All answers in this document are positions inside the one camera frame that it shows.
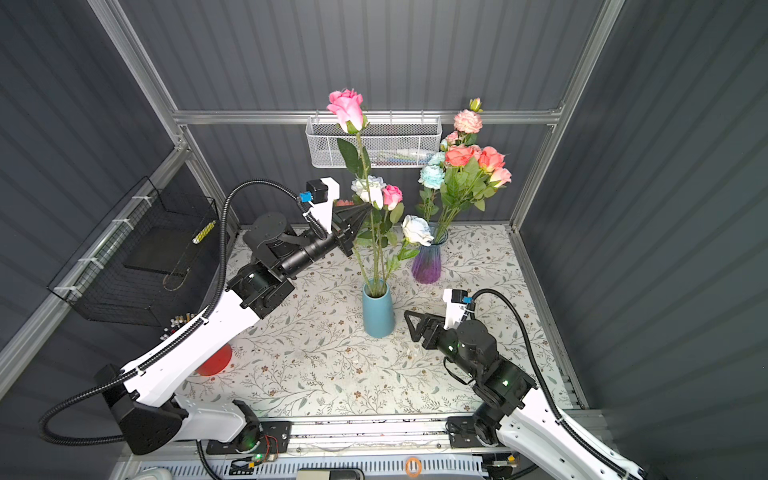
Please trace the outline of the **white cream rose stem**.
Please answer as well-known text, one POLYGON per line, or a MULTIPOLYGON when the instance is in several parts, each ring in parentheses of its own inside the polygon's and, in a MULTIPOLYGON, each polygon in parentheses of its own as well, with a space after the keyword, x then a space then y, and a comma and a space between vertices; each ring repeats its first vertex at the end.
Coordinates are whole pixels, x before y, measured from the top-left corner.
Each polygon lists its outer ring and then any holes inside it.
POLYGON ((371 250, 372 272, 368 276, 370 290, 379 288, 381 281, 380 260, 382 255, 381 223, 383 221, 382 208, 384 207, 383 188, 386 183, 381 177, 368 175, 366 178, 356 178, 351 188, 355 194, 356 204, 370 204, 372 210, 369 218, 364 222, 364 231, 358 236, 357 244, 367 246, 371 250))

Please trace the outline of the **teal cylindrical vase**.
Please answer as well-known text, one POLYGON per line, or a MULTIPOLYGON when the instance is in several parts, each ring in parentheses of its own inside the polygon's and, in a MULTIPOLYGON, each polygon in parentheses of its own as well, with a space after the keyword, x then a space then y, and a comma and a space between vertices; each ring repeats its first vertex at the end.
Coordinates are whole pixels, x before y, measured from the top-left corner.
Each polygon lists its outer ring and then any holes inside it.
POLYGON ((368 284, 363 287, 363 326, 369 336, 381 339, 394 331, 395 314, 389 286, 385 282, 379 281, 375 291, 379 293, 379 296, 371 294, 368 284))

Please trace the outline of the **small pink bud stem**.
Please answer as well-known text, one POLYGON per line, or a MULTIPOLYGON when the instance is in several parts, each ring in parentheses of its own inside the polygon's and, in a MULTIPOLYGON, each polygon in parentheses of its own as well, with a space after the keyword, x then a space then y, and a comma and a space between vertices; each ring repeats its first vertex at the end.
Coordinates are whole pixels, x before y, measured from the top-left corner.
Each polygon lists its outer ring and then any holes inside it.
POLYGON ((380 193, 381 207, 374 212, 373 233, 380 279, 386 283, 400 264, 402 242, 398 239, 394 226, 403 217, 404 197, 399 187, 389 184, 384 185, 380 193))

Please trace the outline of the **purple ribbed glass vase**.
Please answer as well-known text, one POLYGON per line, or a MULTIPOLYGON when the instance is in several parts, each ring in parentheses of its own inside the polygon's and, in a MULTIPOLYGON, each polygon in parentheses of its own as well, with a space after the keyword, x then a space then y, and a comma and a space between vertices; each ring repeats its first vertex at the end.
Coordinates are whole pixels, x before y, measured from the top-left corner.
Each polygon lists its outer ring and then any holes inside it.
POLYGON ((430 246, 421 246, 411 266, 413 279, 421 284, 436 283, 442 271, 442 246, 448 239, 448 234, 436 237, 430 246))

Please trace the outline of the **white blue carnation stem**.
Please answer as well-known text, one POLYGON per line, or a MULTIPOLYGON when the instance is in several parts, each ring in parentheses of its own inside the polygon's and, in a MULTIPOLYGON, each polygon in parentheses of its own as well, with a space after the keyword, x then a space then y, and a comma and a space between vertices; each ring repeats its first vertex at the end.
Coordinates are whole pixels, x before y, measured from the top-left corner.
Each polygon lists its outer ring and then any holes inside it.
POLYGON ((420 171, 421 191, 419 192, 420 203, 417 205, 417 210, 427 221, 431 220, 438 212, 436 198, 444 183, 444 160, 445 153, 437 152, 420 171))

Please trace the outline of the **magenta rose stem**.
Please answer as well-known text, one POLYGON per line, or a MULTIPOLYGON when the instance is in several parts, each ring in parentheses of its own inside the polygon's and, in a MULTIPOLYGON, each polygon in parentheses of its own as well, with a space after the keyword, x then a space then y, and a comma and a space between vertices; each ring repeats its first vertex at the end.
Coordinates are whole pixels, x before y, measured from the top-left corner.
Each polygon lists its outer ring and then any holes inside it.
MULTIPOLYGON (((368 126, 362 103, 361 94, 354 89, 344 89, 331 92, 327 105, 327 110, 335 116, 338 127, 345 135, 345 138, 337 139, 336 142, 346 169, 355 175, 355 179, 371 175, 370 157, 362 141, 362 132, 368 126)), ((368 276, 364 273, 370 288, 368 276)), ((375 290, 371 294, 379 296, 375 290)))

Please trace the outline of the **coral pink rose stem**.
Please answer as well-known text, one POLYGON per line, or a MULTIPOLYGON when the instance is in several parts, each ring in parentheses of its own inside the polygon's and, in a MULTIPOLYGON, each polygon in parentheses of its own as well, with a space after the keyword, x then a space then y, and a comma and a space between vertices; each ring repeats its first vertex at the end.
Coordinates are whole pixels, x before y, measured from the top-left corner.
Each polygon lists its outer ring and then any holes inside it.
POLYGON ((476 146, 454 146, 443 162, 443 181, 439 188, 442 213, 438 220, 437 240, 442 242, 448 227, 459 213, 468 210, 479 199, 484 185, 478 164, 480 149, 476 146))

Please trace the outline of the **deep pink rose stem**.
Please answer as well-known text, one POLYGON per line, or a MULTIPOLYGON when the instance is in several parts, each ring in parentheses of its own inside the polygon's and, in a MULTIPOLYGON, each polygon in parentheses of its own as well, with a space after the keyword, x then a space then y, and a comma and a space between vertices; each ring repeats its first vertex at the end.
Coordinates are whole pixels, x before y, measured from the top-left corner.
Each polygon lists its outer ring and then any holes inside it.
POLYGON ((480 151, 478 164, 481 170, 488 176, 489 180, 495 169, 500 167, 505 168, 505 155, 501 154, 494 147, 487 146, 480 151))

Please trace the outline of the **light pink rose stem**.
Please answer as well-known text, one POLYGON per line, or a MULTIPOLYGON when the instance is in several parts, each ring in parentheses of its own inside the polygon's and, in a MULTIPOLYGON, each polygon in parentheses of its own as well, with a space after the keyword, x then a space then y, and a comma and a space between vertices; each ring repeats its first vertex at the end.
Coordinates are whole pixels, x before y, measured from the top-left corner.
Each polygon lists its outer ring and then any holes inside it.
POLYGON ((507 183, 511 182, 512 174, 506 168, 500 167, 494 170, 491 174, 488 185, 494 189, 499 189, 507 183))

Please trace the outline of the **pink carnation flower stem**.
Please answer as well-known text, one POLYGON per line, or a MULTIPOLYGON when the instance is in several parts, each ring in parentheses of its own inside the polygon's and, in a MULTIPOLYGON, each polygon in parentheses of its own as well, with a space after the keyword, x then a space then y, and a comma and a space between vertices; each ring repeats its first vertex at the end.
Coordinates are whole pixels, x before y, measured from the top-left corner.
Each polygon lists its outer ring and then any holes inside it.
POLYGON ((471 99, 468 108, 454 116, 454 130, 441 141, 441 150, 447 151, 455 146, 475 145, 478 134, 483 127, 482 113, 482 100, 480 98, 471 99))

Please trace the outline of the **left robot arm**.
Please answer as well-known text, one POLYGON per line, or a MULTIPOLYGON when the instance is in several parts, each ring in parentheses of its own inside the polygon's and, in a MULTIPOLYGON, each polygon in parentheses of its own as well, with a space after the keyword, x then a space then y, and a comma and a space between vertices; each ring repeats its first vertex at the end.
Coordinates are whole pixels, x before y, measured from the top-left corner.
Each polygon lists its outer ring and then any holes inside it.
POLYGON ((319 207, 326 232, 293 230, 279 213, 260 216, 243 236, 250 263, 225 282, 211 310, 205 310, 160 345, 121 369, 101 370, 99 386, 62 401, 42 415, 40 437, 51 444, 92 446, 125 442, 136 455, 174 441, 217 441, 241 453, 261 448, 266 440, 256 414, 244 402, 193 401, 177 388, 241 332, 248 330, 292 295, 293 280, 307 267, 340 249, 351 255, 354 241, 371 212, 369 204, 319 207), (65 409, 103 395, 120 433, 77 438, 54 433, 49 423, 65 409))

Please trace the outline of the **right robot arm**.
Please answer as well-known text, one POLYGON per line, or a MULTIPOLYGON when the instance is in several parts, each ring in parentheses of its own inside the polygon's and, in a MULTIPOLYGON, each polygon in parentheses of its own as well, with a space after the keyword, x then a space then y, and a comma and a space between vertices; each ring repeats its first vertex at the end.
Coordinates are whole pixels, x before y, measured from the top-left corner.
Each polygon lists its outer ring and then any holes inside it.
POLYGON ((482 400, 475 435, 487 445, 515 450, 555 479, 645 479, 647 473, 577 425, 547 400, 544 388, 504 358, 478 320, 446 329, 440 316, 406 311, 413 341, 437 350, 471 378, 482 400))

